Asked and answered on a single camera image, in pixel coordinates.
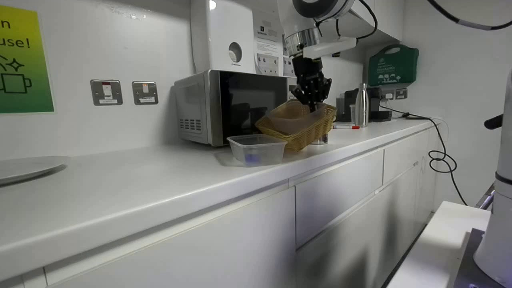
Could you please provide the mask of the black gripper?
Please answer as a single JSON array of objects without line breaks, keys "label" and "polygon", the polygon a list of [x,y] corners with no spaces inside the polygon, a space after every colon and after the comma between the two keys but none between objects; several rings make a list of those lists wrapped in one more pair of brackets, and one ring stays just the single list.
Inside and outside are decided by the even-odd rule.
[{"label": "black gripper", "polygon": [[293,67],[296,74],[296,83],[289,86],[291,94],[309,107],[317,107],[328,98],[331,88],[331,78],[326,78],[321,72],[323,64],[320,58],[294,58]]}]

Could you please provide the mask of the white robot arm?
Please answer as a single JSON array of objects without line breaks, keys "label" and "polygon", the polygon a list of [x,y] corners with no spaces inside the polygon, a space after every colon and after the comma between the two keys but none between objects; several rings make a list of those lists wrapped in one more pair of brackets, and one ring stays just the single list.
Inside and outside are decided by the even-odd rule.
[{"label": "white robot arm", "polygon": [[331,88],[323,74],[323,56],[350,50],[355,37],[342,35],[341,19],[355,0],[277,0],[285,54],[291,59],[296,83],[291,94],[315,110]]}]

